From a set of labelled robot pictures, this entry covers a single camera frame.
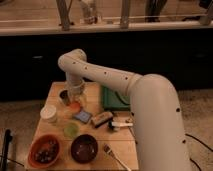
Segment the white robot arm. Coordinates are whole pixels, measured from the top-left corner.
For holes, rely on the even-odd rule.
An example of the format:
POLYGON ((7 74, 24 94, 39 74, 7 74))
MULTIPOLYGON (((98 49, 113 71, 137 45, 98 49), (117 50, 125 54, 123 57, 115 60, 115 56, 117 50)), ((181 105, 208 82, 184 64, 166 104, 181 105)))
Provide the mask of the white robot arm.
POLYGON ((89 79, 130 98, 139 171, 191 171, 178 95, 167 78, 90 64, 81 49, 60 56, 58 66, 73 93, 89 79))

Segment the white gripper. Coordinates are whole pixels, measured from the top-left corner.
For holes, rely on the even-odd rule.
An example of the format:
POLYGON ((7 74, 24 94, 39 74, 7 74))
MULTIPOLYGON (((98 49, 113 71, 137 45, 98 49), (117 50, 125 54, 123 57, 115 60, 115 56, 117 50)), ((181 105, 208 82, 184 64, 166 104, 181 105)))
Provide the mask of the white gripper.
MULTIPOLYGON (((71 102, 78 101, 79 110, 85 110, 87 106, 87 98, 84 94, 85 82, 83 79, 79 83, 73 84, 70 81, 66 85, 68 91, 68 97, 71 102)), ((73 115, 73 109, 70 105, 66 105, 64 109, 64 115, 71 117, 73 115)))

